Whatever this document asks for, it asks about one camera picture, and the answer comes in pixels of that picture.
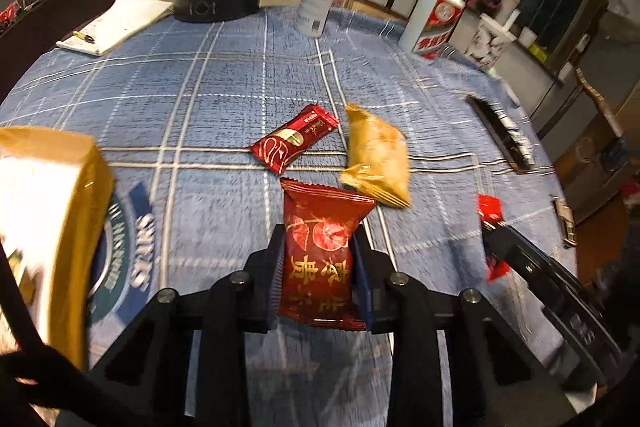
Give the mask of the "slim red snack packet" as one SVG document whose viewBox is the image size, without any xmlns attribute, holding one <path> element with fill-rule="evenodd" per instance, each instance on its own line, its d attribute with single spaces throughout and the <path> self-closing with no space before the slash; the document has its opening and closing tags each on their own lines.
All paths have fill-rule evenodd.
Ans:
<svg viewBox="0 0 640 427">
<path fill-rule="evenodd" d="M 250 151 L 272 173 L 282 176 L 297 157 L 339 124 L 332 113 L 320 105 L 309 104 L 286 124 L 256 141 Z"/>
</svg>

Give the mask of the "blue plaid tablecloth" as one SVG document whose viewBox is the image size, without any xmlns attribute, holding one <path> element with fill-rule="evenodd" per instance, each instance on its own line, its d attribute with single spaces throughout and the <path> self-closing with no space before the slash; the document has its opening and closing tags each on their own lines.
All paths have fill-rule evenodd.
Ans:
<svg viewBox="0 0 640 427">
<path fill-rule="evenodd" d="M 301 35 L 288 9 L 269 8 L 213 25 L 161 20 L 102 58 L 43 54 L 1 106 L 1 152 L 61 150 L 63 133 L 90 135 L 120 188 L 153 199 L 154 253 L 106 281 L 145 294 L 161 283 L 205 289 L 264 247 L 282 219 L 278 178 L 251 153 L 261 136 L 316 103 L 342 115 L 355 103 L 398 128 L 410 155 L 410 205 L 378 207 L 373 245 L 436 291 L 481 291 L 528 347 L 550 362 L 560 334 L 514 274 L 488 281 L 480 192 L 499 197 L 506 220 L 572 267 L 552 200 L 561 187 L 540 144 L 518 174 L 477 118 L 468 96 L 503 109 L 528 139 L 535 130 L 509 85 L 464 64 L 398 49 L 390 23 L 333 12 L 318 39 Z"/>
</svg>

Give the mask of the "yellow cardboard tray box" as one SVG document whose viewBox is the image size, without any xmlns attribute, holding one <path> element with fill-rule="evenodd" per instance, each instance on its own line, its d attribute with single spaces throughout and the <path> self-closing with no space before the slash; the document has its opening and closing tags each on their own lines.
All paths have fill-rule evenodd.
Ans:
<svg viewBox="0 0 640 427">
<path fill-rule="evenodd" d="M 43 127 L 1 131 L 1 245 L 39 338 L 88 366 L 91 265 L 114 190 L 92 136 Z"/>
</svg>

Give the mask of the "black remote control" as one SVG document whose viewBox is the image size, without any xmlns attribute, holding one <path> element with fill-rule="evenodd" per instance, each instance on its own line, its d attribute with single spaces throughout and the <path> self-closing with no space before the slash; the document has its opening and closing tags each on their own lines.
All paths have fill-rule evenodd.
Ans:
<svg viewBox="0 0 640 427">
<path fill-rule="evenodd" d="M 524 173 L 535 167 L 532 142 L 499 104 L 485 101 L 472 94 L 468 94 L 465 101 L 484 124 L 504 159 L 514 171 Z"/>
</svg>

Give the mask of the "white red liquor bottle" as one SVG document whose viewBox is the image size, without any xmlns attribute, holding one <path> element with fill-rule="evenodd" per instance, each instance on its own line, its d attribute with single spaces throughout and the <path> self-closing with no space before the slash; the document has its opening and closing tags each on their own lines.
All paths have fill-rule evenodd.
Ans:
<svg viewBox="0 0 640 427">
<path fill-rule="evenodd" d="M 433 60 L 449 41 L 464 8 L 463 0 L 418 0 L 398 46 Z"/>
</svg>

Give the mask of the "golden yellow snack packet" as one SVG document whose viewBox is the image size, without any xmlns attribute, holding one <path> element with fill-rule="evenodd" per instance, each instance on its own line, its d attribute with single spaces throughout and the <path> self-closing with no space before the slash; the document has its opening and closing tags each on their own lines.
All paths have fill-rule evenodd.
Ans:
<svg viewBox="0 0 640 427">
<path fill-rule="evenodd" d="M 340 181 L 377 202 L 409 208 L 409 154 L 405 135 L 363 107 L 349 103 L 347 168 Z"/>
</svg>

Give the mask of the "dark wooden sideboard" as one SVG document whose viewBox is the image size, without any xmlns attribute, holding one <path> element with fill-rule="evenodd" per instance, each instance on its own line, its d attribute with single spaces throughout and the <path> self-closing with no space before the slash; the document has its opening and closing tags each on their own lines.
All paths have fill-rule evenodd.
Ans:
<svg viewBox="0 0 640 427">
<path fill-rule="evenodd" d="M 81 28 L 115 0 L 39 0 L 1 28 L 1 96 L 5 98 L 24 72 L 72 30 Z"/>
</svg>

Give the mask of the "white notepad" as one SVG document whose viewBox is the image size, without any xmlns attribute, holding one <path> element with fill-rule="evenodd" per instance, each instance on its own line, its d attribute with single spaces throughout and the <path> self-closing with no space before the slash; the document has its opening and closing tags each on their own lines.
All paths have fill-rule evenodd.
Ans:
<svg viewBox="0 0 640 427">
<path fill-rule="evenodd" d="M 55 45 L 67 51 L 102 56 L 171 11 L 172 3 L 164 0 L 115 0 L 102 15 Z"/>
</svg>

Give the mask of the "white paper cup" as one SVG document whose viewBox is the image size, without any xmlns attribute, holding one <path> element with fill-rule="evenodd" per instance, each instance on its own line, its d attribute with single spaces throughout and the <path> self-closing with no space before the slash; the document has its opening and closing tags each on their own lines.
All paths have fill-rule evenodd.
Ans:
<svg viewBox="0 0 640 427">
<path fill-rule="evenodd" d="M 495 66 L 504 50 L 515 40 L 516 37 L 510 31 L 505 30 L 493 18 L 482 14 L 465 55 L 480 68 L 489 70 Z"/>
</svg>

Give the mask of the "large red snack packet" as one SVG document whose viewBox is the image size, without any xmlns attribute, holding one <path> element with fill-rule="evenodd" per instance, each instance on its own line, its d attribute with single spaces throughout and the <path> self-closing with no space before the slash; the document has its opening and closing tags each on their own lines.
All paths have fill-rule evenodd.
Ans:
<svg viewBox="0 0 640 427">
<path fill-rule="evenodd" d="M 294 179 L 280 183 L 285 238 L 280 317 L 318 329 L 363 331 L 366 324 L 352 301 L 349 241 L 375 200 Z"/>
</svg>

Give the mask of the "small red candy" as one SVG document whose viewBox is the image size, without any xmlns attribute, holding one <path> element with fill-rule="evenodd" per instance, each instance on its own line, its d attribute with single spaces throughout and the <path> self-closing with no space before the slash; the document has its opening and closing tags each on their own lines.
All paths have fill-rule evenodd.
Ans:
<svg viewBox="0 0 640 427">
<path fill-rule="evenodd" d="M 488 282 L 493 282 L 509 273 L 509 265 L 491 250 L 488 237 L 503 225 L 503 213 L 500 199 L 488 194 L 477 195 L 477 212 L 480 217 L 480 231 L 482 231 L 485 261 L 488 269 Z"/>
</svg>

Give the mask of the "wooden chair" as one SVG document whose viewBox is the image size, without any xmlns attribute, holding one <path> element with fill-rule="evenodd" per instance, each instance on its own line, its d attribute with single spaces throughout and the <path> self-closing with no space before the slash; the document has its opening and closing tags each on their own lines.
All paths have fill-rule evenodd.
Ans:
<svg viewBox="0 0 640 427">
<path fill-rule="evenodd" d="M 611 192 L 617 191 L 615 179 L 630 166 L 630 153 L 626 132 L 608 101 L 579 67 L 570 71 L 575 87 L 537 134 L 544 139 L 582 95 L 596 110 L 585 129 L 553 163 L 567 206 L 582 221 L 604 205 L 612 197 Z"/>
</svg>

